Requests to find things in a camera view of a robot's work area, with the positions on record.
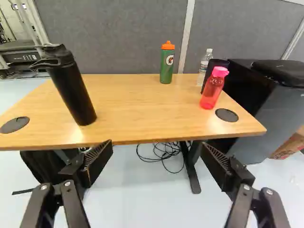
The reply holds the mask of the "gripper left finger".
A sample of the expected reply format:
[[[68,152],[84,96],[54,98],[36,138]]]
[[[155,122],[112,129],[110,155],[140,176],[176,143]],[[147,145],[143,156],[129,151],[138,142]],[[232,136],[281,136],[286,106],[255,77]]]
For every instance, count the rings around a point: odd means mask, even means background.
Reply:
[[[78,148],[21,151],[21,158],[39,185],[32,190],[20,227],[52,228],[63,207],[70,228],[90,227],[82,203],[113,155],[111,140],[82,152]]]

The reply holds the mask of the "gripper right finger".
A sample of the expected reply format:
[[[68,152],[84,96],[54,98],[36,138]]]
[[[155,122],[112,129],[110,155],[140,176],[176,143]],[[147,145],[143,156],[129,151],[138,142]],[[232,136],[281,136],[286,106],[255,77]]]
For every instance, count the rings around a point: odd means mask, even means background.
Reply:
[[[221,191],[232,201],[224,227],[245,228],[251,211],[258,228],[290,227],[278,192],[266,187],[253,188],[255,176],[235,157],[227,157],[204,142],[201,158]]]

